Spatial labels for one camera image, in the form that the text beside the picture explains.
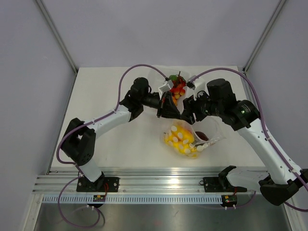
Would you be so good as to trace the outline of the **dark red plum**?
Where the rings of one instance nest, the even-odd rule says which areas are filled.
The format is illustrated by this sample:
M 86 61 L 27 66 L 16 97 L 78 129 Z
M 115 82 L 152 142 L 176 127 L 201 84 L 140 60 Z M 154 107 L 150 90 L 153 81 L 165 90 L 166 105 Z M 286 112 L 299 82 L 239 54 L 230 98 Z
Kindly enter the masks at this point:
M 195 134 L 200 140 L 204 140 L 204 141 L 209 140 L 209 138 L 201 131 L 196 131 Z

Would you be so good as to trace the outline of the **yellow bell pepper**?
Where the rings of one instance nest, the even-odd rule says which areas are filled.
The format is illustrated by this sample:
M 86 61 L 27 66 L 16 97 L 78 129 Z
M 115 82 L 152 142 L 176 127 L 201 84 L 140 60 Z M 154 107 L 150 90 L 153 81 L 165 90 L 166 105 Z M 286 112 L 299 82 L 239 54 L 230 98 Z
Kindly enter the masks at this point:
M 182 142 L 183 144 L 190 144 L 194 142 L 193 134 L 182 126 L 172 125 L 171 128 L 164 134 L 164 141 L 167 144 L 171 142 Z

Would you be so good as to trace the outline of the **clear zip top bag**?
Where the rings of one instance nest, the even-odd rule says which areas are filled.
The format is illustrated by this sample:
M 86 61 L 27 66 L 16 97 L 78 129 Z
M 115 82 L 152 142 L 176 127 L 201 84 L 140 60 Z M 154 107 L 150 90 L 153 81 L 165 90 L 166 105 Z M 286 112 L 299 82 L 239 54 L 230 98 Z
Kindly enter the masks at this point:
M 161 134 L 161 142 L 169 150 L 191 159 L 225 138 L 218 122 L 209 117 L 193 125 L 174 119 Z

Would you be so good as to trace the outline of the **red lychee bunch with leaves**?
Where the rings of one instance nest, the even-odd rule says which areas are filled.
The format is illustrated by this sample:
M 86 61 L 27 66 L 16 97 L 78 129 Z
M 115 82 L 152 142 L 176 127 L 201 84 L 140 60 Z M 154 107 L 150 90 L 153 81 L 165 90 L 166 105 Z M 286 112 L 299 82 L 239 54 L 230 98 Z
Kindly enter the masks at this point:
M 177 100 L 186 93 L 184 89 L 186 87 L 186 80 L 181 76 L 181 71 L 176 75 L 170 75 L 169 79 L 173 83 L 170 92 L 172 93 L 173 100 L 177 102 Z

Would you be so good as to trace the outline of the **yellow lemon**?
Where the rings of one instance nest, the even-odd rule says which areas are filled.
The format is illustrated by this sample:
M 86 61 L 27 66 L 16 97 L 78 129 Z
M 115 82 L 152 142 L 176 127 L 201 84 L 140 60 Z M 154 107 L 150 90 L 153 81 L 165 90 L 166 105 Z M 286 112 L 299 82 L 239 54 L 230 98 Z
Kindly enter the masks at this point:
M 189 144 L 183 144 L 182 142 L 174 142 L 173 148 L 176 153 L 188 158 L 197 158 L 199 155 L 196 147 L 191 147 Z

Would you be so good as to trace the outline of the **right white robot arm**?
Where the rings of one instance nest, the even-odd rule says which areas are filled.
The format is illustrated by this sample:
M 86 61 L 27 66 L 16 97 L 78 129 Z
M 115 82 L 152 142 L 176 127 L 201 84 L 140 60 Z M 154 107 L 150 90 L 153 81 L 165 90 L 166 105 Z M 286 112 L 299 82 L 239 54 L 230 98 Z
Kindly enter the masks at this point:
M 181 118 L 190 124 L 207 116 L 217 116 L 231 126 L 253 148 L 266 167 L 253 171 L 229 166 L 219 173 L 222 190 L 242 187 L 260 192 L 273 205 L 281 205 L 308 182 L 308 171 L 295 164 L 276 140 L 270 136 L 261 112 L 248 100 L 239 101 L 230 82 L 223 78 L 208 83 L 192 77 L 187 87 L 193 96 L 183 101 Z

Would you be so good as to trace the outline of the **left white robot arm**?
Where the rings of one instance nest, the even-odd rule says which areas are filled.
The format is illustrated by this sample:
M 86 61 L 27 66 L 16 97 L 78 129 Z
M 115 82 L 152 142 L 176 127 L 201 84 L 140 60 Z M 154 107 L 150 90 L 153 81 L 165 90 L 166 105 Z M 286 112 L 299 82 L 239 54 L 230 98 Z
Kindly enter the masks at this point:
M 150 92 L 148 80 L 140 77 L 134 80 L 124 99 L 106 115 L 88 122 L 78 118 L 70 121 L 59 148 L 73 160 L 92 191 L 100 191 L 104 186 L 104 174 L 93 159 L 96 139 L 136 119 L 146 106 L 157 110 L 157 117 L 179 119 L 180 112 L 172 99 L 172 87 L 172 80 L 167 79 L 157 92 Z

